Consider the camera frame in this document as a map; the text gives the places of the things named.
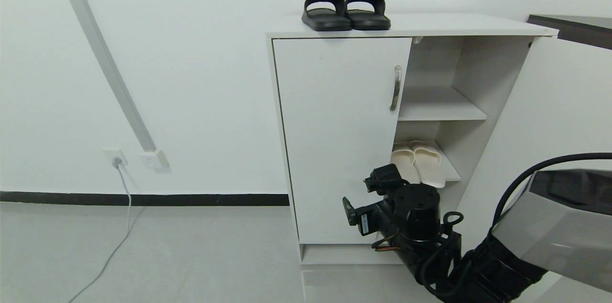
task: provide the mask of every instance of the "cabinet handle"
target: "cabinet handle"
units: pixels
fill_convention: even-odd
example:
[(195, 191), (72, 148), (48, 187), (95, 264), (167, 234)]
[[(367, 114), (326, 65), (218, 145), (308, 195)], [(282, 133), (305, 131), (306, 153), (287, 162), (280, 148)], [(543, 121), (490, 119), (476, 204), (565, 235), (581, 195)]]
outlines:
[(391, 100), (391, 105), (389, 106), (389, 110), (395, 111), (397, 108), (397, 100), (400, 97), (400, 85), (402, 83), (402, 67), (395, 67), (395, 86), (393, 87), (393, 98)]

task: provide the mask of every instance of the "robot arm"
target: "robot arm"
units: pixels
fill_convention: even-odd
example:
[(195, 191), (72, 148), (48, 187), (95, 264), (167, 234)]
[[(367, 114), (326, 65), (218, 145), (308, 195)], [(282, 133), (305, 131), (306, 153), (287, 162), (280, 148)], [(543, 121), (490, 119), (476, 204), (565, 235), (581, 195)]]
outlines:
[(612, 159), (612, 153), (559, 157), (519, 176), (503, 195), (488, 236), (463, 257), (461, 235), (453, 231), (461, 213), (446, 213), (441, 221), (437, 189), (408, 183), (395, 164), (365, 179), (368, 192), (384, 196), (380, 202), (354, 209), (343, 198), (343, 205), (361, 235), (384, 236), (372, 244), (375, 251), (395, 251), (416, 281), (446, 303), (511, 302), (547, 271), (612, 292), (612, 172), (539, 172), (585, 159)]

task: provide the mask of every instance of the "white cable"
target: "white cable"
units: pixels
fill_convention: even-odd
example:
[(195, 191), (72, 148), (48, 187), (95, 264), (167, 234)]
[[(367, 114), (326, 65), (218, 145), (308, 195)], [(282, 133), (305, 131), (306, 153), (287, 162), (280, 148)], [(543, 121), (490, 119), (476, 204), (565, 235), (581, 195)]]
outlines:
[(125, 179), (123, 178), (123, 173), (121, 173), (121, 168), (120, 168), (121, 165), (122, 165), (121, 159), (118, 158), (118, 157), (115, 157), (113, 159), (113, 166), (114, 166), (114, 168), (116, 168), (116, 170), (118, 170), (119, 175), (121, 176), (121, 183), (123, 183), (123, 188), (125, 189), (125, 193), (127, 194), (127, 198), (128, 198), (128, 205), (127, 205), (127, 232), (125, 233), (125, 237), (123, 238), (123, 240), (121, 240), (121, 242), (118, 244), (118, 246), (114, 249), (113, 253), (111, 253), (111, 255), (109, 256), (109, 259), (107, 259), (107, 262), (104, 263), (104, 266), (102, 267), (102, 270), (100, 271), (98, 276), (95, 277), (94, 280), (91, 281), (89, 284), (87, 284), (87, 286), (85, 286), (85, 288), (83, 288), (77, 294), (75, 294), (75, 296), (72, 297), (70, 299), (70, 301), (68, 301), (68, 303), (72, 303), (72, 301), (74, 301), (80, 294), (82, 294), (83, 291), (87, 290), (87, 288), (89, 288), (93, 283), (95, 283), (98, 280), (98, 278), (100, 278), (102, 276), (102, 274), (104, 273), (104, 270), (109, 265), (109, 262), (111, 261), (111, 258), (113, 258), (114, 253), (116, 253), (117, 250), (123, 244), (123, 242), (125, 242), (125, 240), (127, 239), (127, 236), (130, 235), (130, 231), (131, 231), (131, 227), (130, 227), (131, 195), (130, 195), (130, 192), (127, 190), (127, 186), (125, 185)]

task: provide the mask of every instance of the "slipper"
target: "slipper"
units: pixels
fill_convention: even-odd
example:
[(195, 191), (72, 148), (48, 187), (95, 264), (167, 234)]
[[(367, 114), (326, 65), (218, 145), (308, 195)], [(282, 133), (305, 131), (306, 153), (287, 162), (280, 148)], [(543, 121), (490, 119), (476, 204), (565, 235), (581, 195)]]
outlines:
[(391, 20), (384, 15), (384, 0), (346, 0), (346, 9), (352, 2), (367, 2), (374, 7), (374, 11), (361, 11), (351, 9), (346, 11), (346, 17), (350, 19), (353, 29), (360, 31), (386, 31), (391, 28)]
[[(308, 11), (306, 9), (317, 2), (330, 2), (334, 4), (336, 10), (317, 8)], [(317, 32), (350, 31), (350, 20), (345, 17), (345, 0), (306, 0), (302, 22)]]
[(415, 152), (415, 167), (422, 183), (435, 188), (444, 187), (446, 179), (440, 169), (442, 156), (437, 149), (424, 141), (412, 141), (409, 146)]
[(415, 168), (415, 152), (407, 146), (394, 146), (391, 163), (395, 164), (402, 179), (411, 184), (419, 184), (420, 178)]

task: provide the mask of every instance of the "white cabinet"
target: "white cabinet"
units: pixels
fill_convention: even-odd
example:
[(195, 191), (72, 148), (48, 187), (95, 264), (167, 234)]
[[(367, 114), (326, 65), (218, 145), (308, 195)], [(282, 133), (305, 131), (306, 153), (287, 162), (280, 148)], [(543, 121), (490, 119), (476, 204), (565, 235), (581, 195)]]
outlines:
[[(466, 215), (458, 228), (466, 250), (522, 170), (612, 148), (610, 51), (491, 16), (389, 17), (389, 31), (321, 33), (293, 17), (267, 33), (303, 263), (398, 263), (370, 249), (373, 238), (348, 226), (341, 205), (343, 196), (355, 207), (380, 200), (361, 180), (389, 163), (394, 142), (441, 149), (441, 210)], [(392, 111), (396, 66), (402, 89)]]
[(355, 233), (339, 202), (379, 198), (355, 188), (389, 161), (410, 45), (409, 38), (274, 40), (276, 71), (291, 73), (277, 79), (300, 242), (374, 242)]

